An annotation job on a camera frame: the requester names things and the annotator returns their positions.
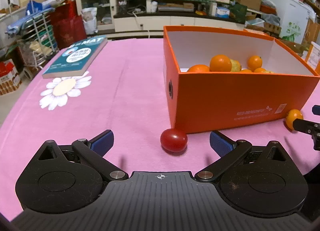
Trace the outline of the red shopping bag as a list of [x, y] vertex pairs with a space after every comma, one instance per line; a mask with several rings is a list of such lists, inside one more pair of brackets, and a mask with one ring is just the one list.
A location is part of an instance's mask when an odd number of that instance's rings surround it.
[[82, 18], [77, 13], [76, 2], [69, 1], [50, 14], [54, 36], [59, 49], [87, 38]]

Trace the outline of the orange by box right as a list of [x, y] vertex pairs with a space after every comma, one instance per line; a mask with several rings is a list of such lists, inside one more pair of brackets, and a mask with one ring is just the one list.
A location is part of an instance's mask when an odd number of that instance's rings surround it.
[[286, 118], [285, 118], [285, 124], [290, 130], [294, 130], [293, 128], [293, 122], [295, 119], [304, 119], [302, 113], [298, 109], [291, 109]]

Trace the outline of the white glass door cabinet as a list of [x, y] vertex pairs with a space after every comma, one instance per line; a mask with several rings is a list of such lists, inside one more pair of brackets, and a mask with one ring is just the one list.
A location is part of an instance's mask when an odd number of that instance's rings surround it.
[[78, 15], [82, 9], [97, 8], [98, 30], [114, 30], [114, 15], [117, 12], [116, 0], [75, 0]]

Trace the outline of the orange gift box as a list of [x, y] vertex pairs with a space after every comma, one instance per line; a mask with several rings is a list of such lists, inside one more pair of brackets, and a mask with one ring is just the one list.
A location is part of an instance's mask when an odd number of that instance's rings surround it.
[[305, 62], [320, 75], [320, 45], [311, 42], [308, 54], [305, 58]]

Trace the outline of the small orange front left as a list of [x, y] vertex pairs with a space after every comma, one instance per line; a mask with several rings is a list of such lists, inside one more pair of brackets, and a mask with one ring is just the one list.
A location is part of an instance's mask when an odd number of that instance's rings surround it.
[[247, 68], [254, 72], [256, 69], [261, 68], [263, 60], [258, 55], [253, 55], [247, 59]]

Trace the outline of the white tv cabinet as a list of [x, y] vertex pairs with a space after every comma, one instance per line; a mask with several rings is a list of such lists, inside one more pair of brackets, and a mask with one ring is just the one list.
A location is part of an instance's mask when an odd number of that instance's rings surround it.
[[199, 16], [184, 13], [181, 16], [172, 13], [144, 13], [116, 15], [113, 18], [115, 37], [162, 37], [165, 26], [201, 26], [243, 30], [245, 25], [233, 19], [212, 16]]

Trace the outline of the small orange in box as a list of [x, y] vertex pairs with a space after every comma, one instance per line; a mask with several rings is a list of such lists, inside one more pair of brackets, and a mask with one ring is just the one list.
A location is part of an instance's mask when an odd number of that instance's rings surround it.
[[264, 72], [266, 72], [266, 69], [260, 67], [260, 68], [256, 68], [253, 72], [254, 73], [264, 73]]

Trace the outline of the blue white small box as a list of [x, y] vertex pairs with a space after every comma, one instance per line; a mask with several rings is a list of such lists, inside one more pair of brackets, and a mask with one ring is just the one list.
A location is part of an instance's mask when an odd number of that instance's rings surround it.
[[219, 18], [229, 18], [230, 10], [225, 7], [217, 7], [216, 8], [216, 17]]

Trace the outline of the orange by box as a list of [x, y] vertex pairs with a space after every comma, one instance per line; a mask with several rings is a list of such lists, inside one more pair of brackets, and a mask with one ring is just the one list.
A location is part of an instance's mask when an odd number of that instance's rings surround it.
[[232, 70], [231, 59], [226, 55], [215, 55], [210, 60], [209, 69], [211, 72], [230, 72]]
[[295, 119], [304, 119], [302, 113], [298, 109], [291, 109], [286, 118], [285, 118], [285, 124], [290, 130], [294, 130], [293, 128], [293, 122]]

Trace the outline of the orange inside box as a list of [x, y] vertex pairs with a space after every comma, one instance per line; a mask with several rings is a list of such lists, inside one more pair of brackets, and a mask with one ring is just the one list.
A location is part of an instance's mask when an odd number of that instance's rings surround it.
[[210, 68], [206, 65], [194, 65], [194, 66], [191, 66], [187, 72], [194, 72], [194, 73], [205, 73], [205, 72], [209, 72], [210, 71]]

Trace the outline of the pink floral tablecloth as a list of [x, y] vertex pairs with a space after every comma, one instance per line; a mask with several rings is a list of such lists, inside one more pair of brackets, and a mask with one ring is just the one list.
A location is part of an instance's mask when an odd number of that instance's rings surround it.
[[124, 171], [198, 172], [218, 159], [209, 133], [189, 135], [185, 153], [167, 154], [160, 145], [169, 128], [161, 39], [112, 41], [62, 101], [52, 101], [56, 81], [38, 75], [1, 127], [1, 213], [13, 219], [22, 208], [15, 184], [48, 139], [70, 144], [113, 131], [106, 159]]

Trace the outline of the teal paperback book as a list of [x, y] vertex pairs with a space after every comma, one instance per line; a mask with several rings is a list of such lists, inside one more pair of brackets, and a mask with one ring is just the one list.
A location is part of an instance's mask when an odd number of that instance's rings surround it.
[[70, 45], [42, 74], [44, 79], [82, 76], [107, 44], [107, 36], [90, 37]]

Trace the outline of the red white carton box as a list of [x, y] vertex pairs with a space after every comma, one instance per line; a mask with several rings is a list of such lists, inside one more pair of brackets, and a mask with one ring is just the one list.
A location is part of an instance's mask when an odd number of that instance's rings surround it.
[[12, 59], [0, 63], [0, 95], [16, 91], [22, 81]]

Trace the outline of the orange cardboard box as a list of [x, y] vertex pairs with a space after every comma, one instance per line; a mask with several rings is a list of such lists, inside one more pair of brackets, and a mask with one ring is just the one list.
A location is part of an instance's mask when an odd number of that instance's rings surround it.
[[[199, 27], [163, 28], [164, 81], [173, 128], [186, 133], [268, 122], [301, 109], [319, 75], [289, 47], [268, 35]], [[243, 66], [258, 55], [265, 73], [193, 73], [224, 54]]]

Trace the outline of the red cherry tomato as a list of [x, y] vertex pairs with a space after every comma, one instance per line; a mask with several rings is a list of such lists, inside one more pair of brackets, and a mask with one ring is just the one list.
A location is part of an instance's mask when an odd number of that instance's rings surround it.
[[163, 149], [179, 153], [187, 148], [188, 136], [177, 129], [166, 129], [160, 136], [160, 143]]

